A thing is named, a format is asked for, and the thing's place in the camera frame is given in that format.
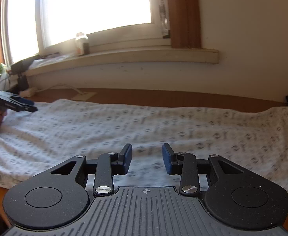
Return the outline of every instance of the window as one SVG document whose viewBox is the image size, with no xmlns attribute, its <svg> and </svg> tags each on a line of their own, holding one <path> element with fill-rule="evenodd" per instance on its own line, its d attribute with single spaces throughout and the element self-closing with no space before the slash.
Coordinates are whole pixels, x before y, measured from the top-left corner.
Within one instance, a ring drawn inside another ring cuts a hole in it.
<svg viewBox="0 0 288 236">
<path fill-rule="evenodd" d="M 160 16 L 164 1 L 2 0 L 5 62 L 12 64 L 36 53 L 71 52 L 78 32 L 88 35 L 91 50 L 108 49 L 108 44 L 119 48 L 130 41 L 163 40 L 168 29 Z"/>
</svg>

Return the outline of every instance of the triangular cutout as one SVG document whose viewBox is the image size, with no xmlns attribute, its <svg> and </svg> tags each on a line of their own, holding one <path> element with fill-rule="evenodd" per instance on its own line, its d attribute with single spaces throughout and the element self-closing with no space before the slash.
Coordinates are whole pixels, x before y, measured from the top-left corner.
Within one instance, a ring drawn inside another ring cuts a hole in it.
<svg viewBox="0 0 288 236">
<path fill-rule="evenodd" d="M 223 172 L 227 175 L 243 173 L 243 171 L 237 169 L 236 167 L 233 167 L 231 164 L 229 164 L 227 162 L 219 160 L 218 163 L 219 163 L 220 167 L 222 168 Z"/>
<path fill-rule="evenodd" d="M 55 175 L 69 175 L 72 171 L 72 169 L 74 168 L 76 164 L 76 161 L 70 161 L 69 163 L 66 163 L 65 165 L 63 165 L 62 167 L 53 170 L 51 172 L 51 174 L 55 174 Z"/>
</svg>

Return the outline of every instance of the ribbed gray plate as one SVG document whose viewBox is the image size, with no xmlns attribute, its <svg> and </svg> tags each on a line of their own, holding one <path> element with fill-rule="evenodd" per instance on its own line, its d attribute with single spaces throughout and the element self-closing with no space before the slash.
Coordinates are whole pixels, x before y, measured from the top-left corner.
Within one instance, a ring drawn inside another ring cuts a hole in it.
<svg viewBox="0 0 288 236">
<path fill-rule="evenodd" d="M 6 236 L 237 236 L 288 235 L 282 227 L 260 232 L 241 231 L 213 219 L 197 198 L 183 197 L 173 187 L 119 187 L 96 198 L 88 211 L 71 224 L 51 231 L 12 227 Z"/>
</svg>

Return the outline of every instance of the window sill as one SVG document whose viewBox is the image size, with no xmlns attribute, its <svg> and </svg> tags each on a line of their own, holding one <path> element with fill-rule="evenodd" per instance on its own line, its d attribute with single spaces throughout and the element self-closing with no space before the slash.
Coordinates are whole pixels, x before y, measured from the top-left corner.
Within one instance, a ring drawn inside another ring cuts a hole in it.
<svg viewBox="0 0 288 236">
<path fill-rule="evenodd" d="M 33 76 L 69 68 L 101 64 L 159 61 L 201 62 L 217 64 L 219 62 L 219 51 L 207 49 L 173 49 L 168 46 L 109 50 L 84 56 L 78 56 L 49 65 L 44 65 L 42 67 L 30 69 L 25 72 L 25 75 Z"/>
</svg>

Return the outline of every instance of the wall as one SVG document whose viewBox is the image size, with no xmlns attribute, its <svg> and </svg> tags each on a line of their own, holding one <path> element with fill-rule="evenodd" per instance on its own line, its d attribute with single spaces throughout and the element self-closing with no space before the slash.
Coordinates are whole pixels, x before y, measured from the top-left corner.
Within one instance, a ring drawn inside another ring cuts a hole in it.
<svg viewBox="0 0 288 236">
<path fill-rule="evenodd" d="M 202 43 L 217 65 L 129 63 L 81 67 L 30 78 L 39 88 L 183 90 L 283 101 L 288 95 L 288 0 L 200 0 Z"/>
</svg>

